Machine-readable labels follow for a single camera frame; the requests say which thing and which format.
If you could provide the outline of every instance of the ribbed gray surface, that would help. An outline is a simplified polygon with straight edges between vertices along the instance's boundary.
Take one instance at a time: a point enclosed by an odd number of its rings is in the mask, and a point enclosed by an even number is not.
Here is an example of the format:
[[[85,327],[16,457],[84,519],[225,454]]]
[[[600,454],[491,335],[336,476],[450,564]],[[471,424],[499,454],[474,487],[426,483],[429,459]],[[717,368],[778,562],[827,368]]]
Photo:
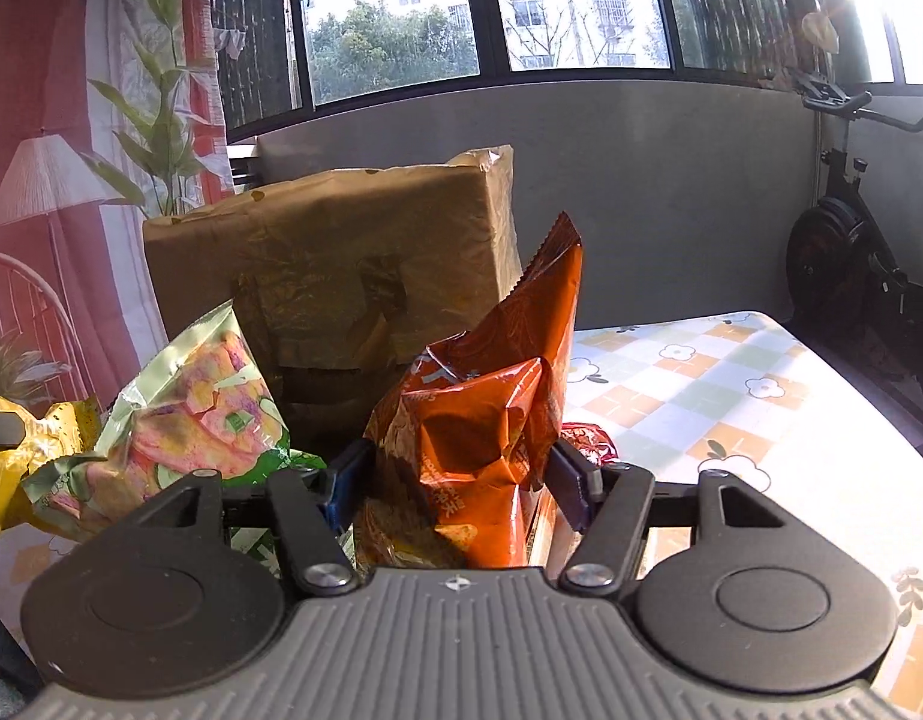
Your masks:
[[[607,602],[541,572],[380,570],[350,596],[301,605],[281,640],[228,680],[151,702],[52,686],[23,720],[876,720],[901,718],[851,686],[755,702],[666,668]]]

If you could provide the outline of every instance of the metal screw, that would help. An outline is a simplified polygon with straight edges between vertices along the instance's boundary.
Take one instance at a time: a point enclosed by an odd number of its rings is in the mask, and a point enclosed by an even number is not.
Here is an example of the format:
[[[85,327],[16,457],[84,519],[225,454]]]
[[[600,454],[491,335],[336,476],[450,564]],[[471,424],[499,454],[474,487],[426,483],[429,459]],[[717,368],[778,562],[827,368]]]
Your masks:
[[[615,572],[599,562],[581,562],[565,572],[572,584],[579,587],[606,587],[615,581]]]
[[[305,581],[315,587],[344,587],[354,581],[350,568],[336,562],[319,562],[305,569]]]

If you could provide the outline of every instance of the table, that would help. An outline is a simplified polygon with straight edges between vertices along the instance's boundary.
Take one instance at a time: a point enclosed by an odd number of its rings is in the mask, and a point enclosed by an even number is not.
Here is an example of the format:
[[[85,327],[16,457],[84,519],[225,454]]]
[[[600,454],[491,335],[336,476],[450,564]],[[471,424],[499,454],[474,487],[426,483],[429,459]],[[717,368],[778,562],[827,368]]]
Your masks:
[[[890,586],[875,688],[923,716],[923,458],[816,354],[757,312],[575,332],[565,421],[599,424],[664,482],[724,469]],[[652,565],[688,546],[653,533]]]

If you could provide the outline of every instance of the brown cardboard box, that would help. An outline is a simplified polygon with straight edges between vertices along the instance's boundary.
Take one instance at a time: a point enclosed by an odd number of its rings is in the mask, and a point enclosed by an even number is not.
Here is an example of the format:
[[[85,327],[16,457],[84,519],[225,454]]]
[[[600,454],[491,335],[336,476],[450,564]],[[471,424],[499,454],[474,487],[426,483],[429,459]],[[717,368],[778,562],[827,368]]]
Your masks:
[[[333,451],[426,344],[474,327],[520,277],[512,162],[498,146],[330,170],[148,220],[165,329],[234,298],[292,443]]]

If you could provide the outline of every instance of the green square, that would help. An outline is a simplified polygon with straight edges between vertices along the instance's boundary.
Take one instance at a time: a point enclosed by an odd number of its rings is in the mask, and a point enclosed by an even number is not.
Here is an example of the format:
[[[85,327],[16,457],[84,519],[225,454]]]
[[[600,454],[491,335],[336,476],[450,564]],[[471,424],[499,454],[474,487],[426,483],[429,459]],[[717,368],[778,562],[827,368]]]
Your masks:
[[[623,384],[636,373],[648,367],[647,362],[632,360],[621,354],[606,354],[594,361],[602,372],[602,376],[612,384]]]
[[[682,330],[672,325],[666,325],[665,327],[659,327],[655,332],[643,336],[642,338],[651,338],[651,341],[658,341],[658,343],[688,343],[697,337],[698,333],[693,333],[690,330]]]
[[[781,357],[784,357],[781,352],[754,346],[751,343],[743,343],[724,359],[733,362],[735,365],[744,365],[745,367],[754,368],[754,370],[765,371],[771,370],[772,365],[781,360]]]
[[[683,454],[680,449],[663,445],[631,430],[615,437],[614,442],[623,463],[635,464],[646,469],[657,470],[658,466],[677,460]]]
[[[674,398],[671,398],[671,403],[689,412],[701,413],[709,419],[722,419],[744,397],[746,395],[740,392],[727,389],[726,386],[711,384],[702,379],[691,382]]]

